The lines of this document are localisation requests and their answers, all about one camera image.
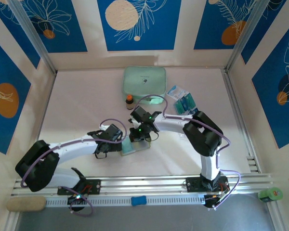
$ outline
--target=white table surface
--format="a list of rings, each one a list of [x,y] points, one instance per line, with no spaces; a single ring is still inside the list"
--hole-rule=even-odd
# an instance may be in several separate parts
[[[128,122],[131,111],[126,109],[121,93],[123,71],[59,71],[39,139],[47,143],[76,139],[98,130],[99,123],[106,118],[119,119],[131,128]],[[249,173],[248,151],[236,125],[220,69],[167,67],[166,72],[167,89],[179,85],[189,91],[199,110],[231,140],[231,146],[221,152],[222,169]],[[174,100],[166,98],[170,103],[166,112],[175,115]],[[162,111],[165,103],[142,106],[149,112]],[[165,176],[199,174],[201,161],[187,138],[181,138],[178,133],[160,132],[159,139],[151,143],[150,149],[124,157],[108,153],[106,159],[83,156],[60,167],[76,167],[85,176]]]

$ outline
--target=white wall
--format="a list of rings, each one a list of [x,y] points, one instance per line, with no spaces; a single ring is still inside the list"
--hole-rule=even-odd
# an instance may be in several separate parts
[[[5,205],[18,177],[15,166],[37,137],[53,77],[43,62],[35,69],[1,20],[0,46],[31,83],[8,152],[0,153],[0,231],[3,231],[8,215]]]
[[[194,50],[206,1],[182,0],[173,51],[108,52],[97,1],[72,0],[88,52],[51,53],[50,57],[58,70],[128,65],[224,66],[232,49]]]
[[[289,29],[289,0],[272,23],[251,59],[244,65],[240,57],[230,72],[243,117],[252,135],[263,171],[281,179],[278,186],[284,199],[278,204],[289,219],[289,144],[278,149],[251,79]]]

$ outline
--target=orange circle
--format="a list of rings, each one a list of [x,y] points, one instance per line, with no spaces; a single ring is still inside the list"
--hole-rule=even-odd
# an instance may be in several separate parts
[[[278,93],[277,95],[277,102],[280,105],[284,105],[287,102],[287,94],[283,91],[281,91],[280,93]]]
[[[48,39],[53,39],[55,37],[54,32],[52,30],[48,30],[48,29],[43,31],[43,35]]]
[[[18,109],[19,98],[16,88],[10,83],[0,84],[0,115],[5,118],[13,118]]]
[[[227,27],[222,34],[222,43],[224,45],[235,45],[245,24],[245,21],[239,21]]]

